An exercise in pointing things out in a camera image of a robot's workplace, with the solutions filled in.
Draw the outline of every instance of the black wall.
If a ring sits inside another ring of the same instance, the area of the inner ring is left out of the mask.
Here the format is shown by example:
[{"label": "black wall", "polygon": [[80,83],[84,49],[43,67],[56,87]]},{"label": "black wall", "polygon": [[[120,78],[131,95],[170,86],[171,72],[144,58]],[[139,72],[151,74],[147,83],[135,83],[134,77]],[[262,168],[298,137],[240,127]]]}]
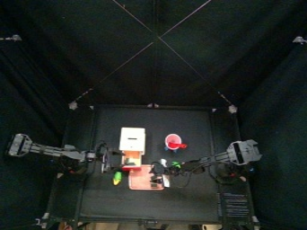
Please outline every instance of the black wall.
[{"label": "black wall", "polygon": [[[1,24],[1,34],[15,31]],[[31,59],[22,42],[0,42],[0,228],[27,226],[42,217],[54,181],[54,170],[42,157],[6,156],[14,134],[28,134],[46,145],[62,145],[68,106],[48,76]]]},{"label": "black wall", "polygon": [[307,46],[298,45],[242,106],[242,135],[259,142],[254,205],[272,229],[307,226]]}]

